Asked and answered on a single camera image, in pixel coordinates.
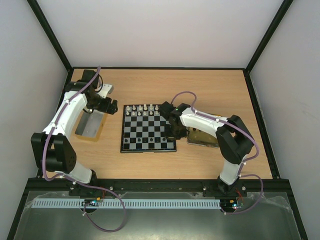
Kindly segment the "gold tin with black pieces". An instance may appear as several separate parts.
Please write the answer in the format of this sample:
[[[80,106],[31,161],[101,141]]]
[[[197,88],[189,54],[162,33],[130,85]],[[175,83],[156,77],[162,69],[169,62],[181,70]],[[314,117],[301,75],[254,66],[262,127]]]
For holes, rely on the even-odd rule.
[[[188,144],[210,148],[219,147],[216,137],[217,128],[221,126],[219,122],[216,123],[207,115],[199,116],[191,111],[182,115],[181,122],[186,126]]]

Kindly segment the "silver gold tin lid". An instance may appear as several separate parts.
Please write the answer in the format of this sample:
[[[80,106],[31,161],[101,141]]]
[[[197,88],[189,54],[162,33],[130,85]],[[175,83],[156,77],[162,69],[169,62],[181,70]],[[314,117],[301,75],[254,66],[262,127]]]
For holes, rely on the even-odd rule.
[[[75,128],[75,135],[81,140],[97,142],[102,133],[107,114],[100,111],[83,112]]]

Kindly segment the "black silver chess board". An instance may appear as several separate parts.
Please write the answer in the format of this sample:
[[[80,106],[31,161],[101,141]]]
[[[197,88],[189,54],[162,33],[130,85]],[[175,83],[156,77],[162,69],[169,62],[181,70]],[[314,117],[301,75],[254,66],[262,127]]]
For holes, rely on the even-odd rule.
[[[130,106],[130,115],[126,107]],[[121,153],[168,153],[176,152],[176,141],[165,138],[165,125],[169,122],[161,116],[158,104],[126,104],[123,106]]]

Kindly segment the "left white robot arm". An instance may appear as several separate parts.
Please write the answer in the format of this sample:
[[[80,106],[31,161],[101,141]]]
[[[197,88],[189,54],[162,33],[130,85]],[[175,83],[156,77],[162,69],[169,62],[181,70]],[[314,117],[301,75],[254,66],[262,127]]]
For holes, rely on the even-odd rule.
[[[31,136],[36,166],[48,182],[62,177],[74,184],[89,184],[95,177],[94,170],[78,162],[70,136],[84,109],[109,115],[118,111],[117,100],[108,97],[114,87],[102,83],[100,71],[100,66],[97,70],[86,69],[80,80],[69,82],[53,119],[42,132]]]

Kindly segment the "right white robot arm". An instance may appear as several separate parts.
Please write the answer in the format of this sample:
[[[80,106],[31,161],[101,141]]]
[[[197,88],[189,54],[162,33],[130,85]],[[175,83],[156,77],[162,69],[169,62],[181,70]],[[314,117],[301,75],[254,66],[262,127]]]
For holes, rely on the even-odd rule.
[[[168,140],[179,140],[197,129],[216,138],[224,164],[217,179],[218,191],[229,196],[236,189],[241,170],[254,146],[254,139],[240,117],[219,117],[194,109],[182,103],[175,107],[169,102],[159,106],[159,113],[168,124],[164,136]]]

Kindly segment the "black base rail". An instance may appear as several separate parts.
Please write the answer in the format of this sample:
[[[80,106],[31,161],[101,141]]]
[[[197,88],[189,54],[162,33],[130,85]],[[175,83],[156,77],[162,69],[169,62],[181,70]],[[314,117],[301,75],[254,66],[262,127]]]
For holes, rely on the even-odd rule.
[[[150,179],[98,179],[97,186],[111,190],[117,194],[126,192],[142,193],[168,193],[186,192],[202,193],[205,197],[226,198],[236,197],[238,192],[246,196],[248,192],[259,192],[261,183],[258,179],[240,179],[234,187],[230,187],[227,192],[222,192],[218,187],[216,179],[209,180],[150,180]],[[30,178],[25,186],[24,193],[30,191],[67,191],[71,196],[98,197],[101,190],[91,189],[81,185],[73,185],[66,179],[55,179],[51,182],[40,178]]]

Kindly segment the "black aluminium frame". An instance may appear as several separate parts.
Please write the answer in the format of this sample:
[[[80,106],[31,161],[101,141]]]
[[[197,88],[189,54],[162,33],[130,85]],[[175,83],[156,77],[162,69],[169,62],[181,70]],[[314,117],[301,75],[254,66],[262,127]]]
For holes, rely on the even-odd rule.
[[[58,56],[62,56],[62,63],[65,65],[65,62],[67,62],[67,57],[65,56],[65,53],[63,52],[61,45],[59,44],[58,39],[56,38],[47,18],[45,17],[45,14],[43,13],[39,3],[37,0],[26,0],[29,8],[32,10],[35,18],[41,25],[41,28],[47,35],[48,39],[51,42],[51,45],[54,47],[55,51],[57,52]],[[256,90],[254,89],[254,84],[251,79],[250,73],[253,70],[255,64],[258,62],[258,59],[261,57],[261,54],[265,50],[267,44],[269,43],[270,39],[272,38],[272,35],[275,33],[276,29],[280,25],[281,21],[285,17],[286,13],[290,9],[292,3],[294,0],[283,0],[281,3],[279,9],[277,10],[274,18],[272,19],[268,29],[266,30],[266,33],[264,34],[262,40],[260,41],[256,51],[253,54],[253,57],[250,59],[248,66],[245,68],[228,68],[228,67],[135,67],[135,66],[119,66],[119,67],[113,67],[113,66],[104,66],[102,67],[103,70],[115,70],[115,71],[120,71],[119,73],[130,73],[133,72],[134,74],[149,74],[150,80],[149,82],[145,80],[143,83],[155,83],[156,80],[160,80],[160,77],[171,77],[171,78],[164,78],[166,79],[166,82],[170,83],[170,80],[173,82],[173,77],[180,77],[182,80],[182,77],[191,77],[191,75],[188,75],[189,73],[198,73],[200,74],[201,72],[205,73],[205,71],[213,71],[216,73],[221,73],[226,75],[227,72],[231,74],[231,72],[238,71],[242,72],[243,74],[243,80],[245,81],[246,87],[247,87],[247,92],[248,96],[250,97],[251,105],[252,105],[252,112],[255,114],[256,118],[256,129],[259,129],[259,134],[260,134],[260,141],[263,144],[264,147],[264,154],[265,154],[265,159],[268,162],[268,167],[270,168],[270,174],[272,178],[270,179],[263,179],[264,183],[264,189],[268,193],[275,193],[275,192],[287,192],[287,197],[289,200],[289,204],[292,207],[293,210],[293,217],[295,224],[297,226],[297,231],[299,233],[299,237],[302,240],[308,240],[308,236],[298,209],[298,205],[296,203],[295,196],[293,194],[292,186],[290,185],[290,182],[288,179],[284,179],[280,177],[280,172],[276,163],[276,159],[274,156],[274,152],[271,147],[271,142],[269,135],[267,133],[267,128],[266,124],[263,119],[263,113],[261,110],[261,107],[259,106],[258,103],[258,97]],[[71,67],[70,63],[66,63],[66,71],[67,71],[67,77],[63,85],[63,90],[61,92],[61,97],[59,99],[58,107],[60,107],[63,96],[65,93],[65,87],[67,84],[69,84],[72,80],[73,74],[75,70],[84,70],[84,69],[89,69],[92,67]],[[16,236],[18,236],[18,228],[20,221],[22,219],[23,215],[23,207],[25,206],[27,202],[27,194],[30,191],[35,191],[35,190],[40,190],[44,191],[47,190],[66,190],[68,187],[68,184],[70,185],[71,183],[67,183],[67,180],[54,180],[53,184],[50,183],[45,183],[45,180],[41,179],[42,173],[40,173],[40,170],[37,171],[36,177],[29,178],[26,187],[24,189],[24,192],[22,194],[21,200],[19,202],[19,205],[17,207],[15,216],[13,218],[12,225],[10,227],[10,230],[8,232],[8,237],[7,240],[14,240]],[[107,178],[99,178],[98,179],[100,182],[103,183],[111,183],[111,182],[119,182],[119,183],[129,183],[129,185],[135,186],[136,188],[133,188],[133,190],[151,190],[151,188],[146,188],[147,185],[155,185],[156,187],[162,186],[162,187],[173,187],[173,186],[178,186],[179,183],[183,183],[184,187],[187,186],[187,183],[191,184],[191,182],[195,183],[215,183],[217,182],[216,179],[107,179]]]

